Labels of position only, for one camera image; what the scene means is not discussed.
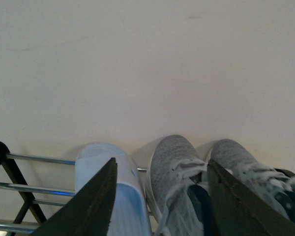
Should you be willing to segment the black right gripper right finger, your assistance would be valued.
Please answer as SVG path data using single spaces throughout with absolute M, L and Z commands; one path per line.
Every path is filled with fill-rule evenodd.
M 295 223 L 272 209 L 213 159 L 209 194 L 221 236 L 295 236 Z

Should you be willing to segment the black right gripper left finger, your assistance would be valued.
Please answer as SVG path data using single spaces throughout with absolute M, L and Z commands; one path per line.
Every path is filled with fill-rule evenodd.
M 58 212 L 32 236 L 106 236 L 117 190 L 113 157 Z

